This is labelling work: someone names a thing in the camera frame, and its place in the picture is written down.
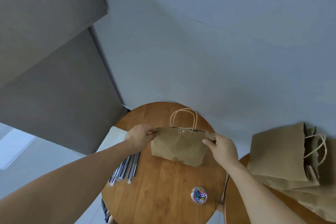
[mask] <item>person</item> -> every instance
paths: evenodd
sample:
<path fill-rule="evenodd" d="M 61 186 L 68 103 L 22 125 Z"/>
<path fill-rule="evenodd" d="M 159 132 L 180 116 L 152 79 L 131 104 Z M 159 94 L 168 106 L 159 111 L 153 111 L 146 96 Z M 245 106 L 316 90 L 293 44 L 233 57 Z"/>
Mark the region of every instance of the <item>person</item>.
<path fill-rule="evenodd" d="M 104 188 L 113 171 L 129 155 L 156 137 L 149 125 L 137 125 L 123 142 L 51 171 L 0 200 L 1 223 L 73 224 Z M 233 141 L 215 134 L 204 139 L 215 160 L 236 184 L 252 224 L 305 223 L 259 183 L 238 161 Z"/>

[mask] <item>hand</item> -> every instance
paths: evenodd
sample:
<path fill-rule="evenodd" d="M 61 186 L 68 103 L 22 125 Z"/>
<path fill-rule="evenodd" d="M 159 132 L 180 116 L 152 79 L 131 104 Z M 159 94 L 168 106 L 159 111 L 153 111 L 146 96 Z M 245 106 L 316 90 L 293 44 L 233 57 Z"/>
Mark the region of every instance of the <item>hand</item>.
<path fill-rule="evenodd" d="M 216 144 L 208 139 L 203 139 L 203 143 L 212 151 L 215 160 L 225 169 L 239 163 L 237 148 L 233 141 L 225 136 L 215 133 Z"/>
<path fill-rule="evenodd" d="M 150 133 L 153 129 L 152 126 L 146 124 L 136 125 L 128 131 L 124 141 L 131 143 L 136 152 L 142 151 L 157 136 L 157 133 Z"/>

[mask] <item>wooden table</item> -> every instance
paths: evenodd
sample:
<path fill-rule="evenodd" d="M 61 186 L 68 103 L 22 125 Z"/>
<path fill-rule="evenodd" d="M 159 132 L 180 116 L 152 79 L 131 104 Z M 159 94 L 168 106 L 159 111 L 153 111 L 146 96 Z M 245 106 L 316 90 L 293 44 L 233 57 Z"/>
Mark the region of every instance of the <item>wooden table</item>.
<path fill-rule="evenodd" d="M 247 167 L 249 161 L 249 154 L 240 159 L 240 162 Z M 265 186 L 283 201 L 290 209 L 292 209 L 297 215 L 299 215 L 307 224 L 324 224 L 331 223 L 325 221 L 315 213 L 311 212 L 303 205 L 300 205 L 296 200 L 284 195 L 283 193 Z M 225 224 L 250 224 L 249 216 L 243 200 L 239 194 L 233 180 L 229 177 L 225 186 L 225 199 L 224 199 L 224 220 Z"/>
<path fill-rule="evenodd" d="M 140 106 L 124 116 L 115 126 L 128 131 L 137 124 L 169 127 L 171 114 L 185 106 L 178 103 L 155 102 Z M 193 117 L 180 112 L 176 122 L 191 127 Z M 199 116 L 197 128 L 214 132 Z M 141 152 L 136 175 L 131 184 L 116 182 L 102 191 L 107 209 L 119 224 L 126 223 L 195 223 L 205 224 L 215 212 L 224 191 L 225 170 L 207 151 L 203 164 L 190 167 L 179 162 L 154 157 L 151 144 Z M 205 188 L 208 199 L 203 205 L 191 200 L 192 188 Z"/>

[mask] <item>person's right hand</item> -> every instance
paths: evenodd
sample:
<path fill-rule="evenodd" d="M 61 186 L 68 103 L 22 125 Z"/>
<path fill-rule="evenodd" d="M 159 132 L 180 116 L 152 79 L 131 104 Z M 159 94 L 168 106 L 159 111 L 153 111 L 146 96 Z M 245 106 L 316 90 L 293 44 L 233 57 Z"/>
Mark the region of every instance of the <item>person's right hand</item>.
<path fill-rule="evenodd" d="M 203 139 L 203 143 L 212 151 L 215 160 L 225 169 L 239 163 L 237 148 L 233 141 L 225 136 L 215 133 L 216 144 L 208 139 Z"/>

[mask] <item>paper bag handle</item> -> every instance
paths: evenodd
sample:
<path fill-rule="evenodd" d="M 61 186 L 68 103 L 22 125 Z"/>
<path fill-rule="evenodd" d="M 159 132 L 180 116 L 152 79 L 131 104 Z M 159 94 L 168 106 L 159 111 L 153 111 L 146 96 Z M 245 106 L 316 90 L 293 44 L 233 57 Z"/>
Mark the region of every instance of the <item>paper bag handle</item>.
<path fill-rule="evenodd" d="M 321 165 L 326 157 L 327 157 L 327 145 L 326 145 L 326 136 L 324 134 L 316 134 L 316 135 L 311 135 L 311 136 L 306 136 L 306 138 L 309 138 L 309 137 L 314 137 L 314 136 L 319 136 L 321 137 L 322 139 L 322 143 L 315 149 L 313 150 L 312 152 L 308 153 L 307 155 L 305 155 L 303 158 L 307 158 L 308 156 L 312 155 L 314 152 L 316 152 L 318 149 L 320 149 L 322 146 L 324 146 L 324 156 L 322 158 L 322 160 L 318 163 L 318 165 Z"/>
<path fill-rule="evenodd" d="M 169 120 L 170 127 L 171 127 L 171 128 L 174 127 L 175 116 L 177 115 L 178 112 L 181 111 L 181 112 L 189 112 L 189 113 L 192 114 L 192 116 L 194 117 L 194 122 L 192 123 L 192 130 L 196 130 L 196 126 L 197 126 L 197 112 L 194 111 L 194 112 L 196 113 L 196 120 L 195 120 L 195 115 L 194 115 L 194 113 L 191 112 L 191 111 L 189 111 L 189 110 L 194 111 L 194 110 L 192 110 L 191 108 L 182 108 L 182 109 L 179 109 L 179 110 L 173 112 L 173 114 L 170 116 L 170 120 Z"/>

